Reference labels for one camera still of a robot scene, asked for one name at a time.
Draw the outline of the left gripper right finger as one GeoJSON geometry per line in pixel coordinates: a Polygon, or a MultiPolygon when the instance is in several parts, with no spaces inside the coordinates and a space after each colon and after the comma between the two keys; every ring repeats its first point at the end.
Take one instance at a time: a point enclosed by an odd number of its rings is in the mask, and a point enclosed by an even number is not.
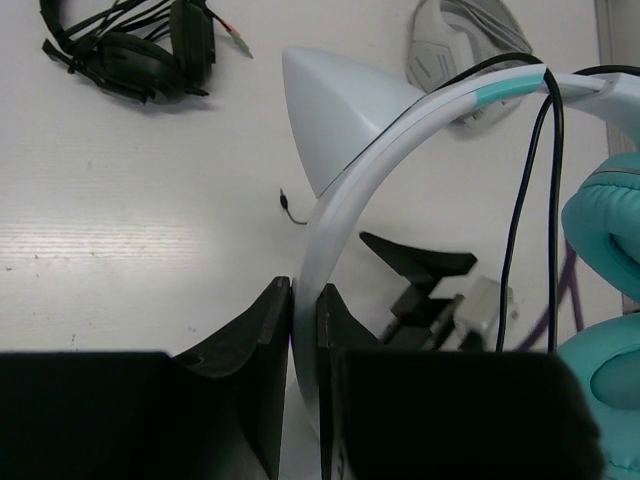
{"type": "Polygon", "coordinates": [[[326,479],[599,479],[600,432],[554,354],[397,349],[333,285],[316,313],[326,479]]]}

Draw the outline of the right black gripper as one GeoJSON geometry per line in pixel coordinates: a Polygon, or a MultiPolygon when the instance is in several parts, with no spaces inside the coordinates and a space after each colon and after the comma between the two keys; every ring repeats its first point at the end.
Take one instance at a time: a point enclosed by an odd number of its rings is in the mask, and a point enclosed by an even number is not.
{"type": "Polygon", "coordinates": [[[419,249],[366,231],[359,238],[411,283],[391,307],[393,318],[379,337],[384,345],[403,350],[485,351],[484,338],[455,321],[466,297],[431,296],[443,278],[466,276],[477,263],[475,255],[419,249]]]}

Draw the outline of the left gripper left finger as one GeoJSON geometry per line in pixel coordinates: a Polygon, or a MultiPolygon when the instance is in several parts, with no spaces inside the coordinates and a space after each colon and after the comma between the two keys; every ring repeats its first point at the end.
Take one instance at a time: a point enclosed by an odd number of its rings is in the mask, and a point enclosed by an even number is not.
{"type": "Polygon", "coordinates": [[[1,357],[5,479],[274,479],[279,474],[291,286],[178,355],[1,357]]]}

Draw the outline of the teal white cat-ear headphones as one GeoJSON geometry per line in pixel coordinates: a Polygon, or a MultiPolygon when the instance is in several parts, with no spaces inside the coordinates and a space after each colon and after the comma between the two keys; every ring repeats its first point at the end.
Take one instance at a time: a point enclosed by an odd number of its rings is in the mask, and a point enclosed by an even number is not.
{"type": "Polygon", "coordinates": [[[291,128],[317,199],[302,266],[294,281],[292,346],[298,396],[289,396],[283,477],[321,475],[316,302],[372,195],[413,150],[457,117],[504,99],[540,92],[554,118],[549,195],[549,315],[561,300],[558,237],[610,285],[639,295],[639,155],[616,155],[566,203],[559,201],[564,111],[573,108],[639,139],[639,70],[629,65],[552,74],[539,59],[509,53],[500,71],[484,61],[424,94],[344,56],[289,48],[282,56],[291,128]]]}

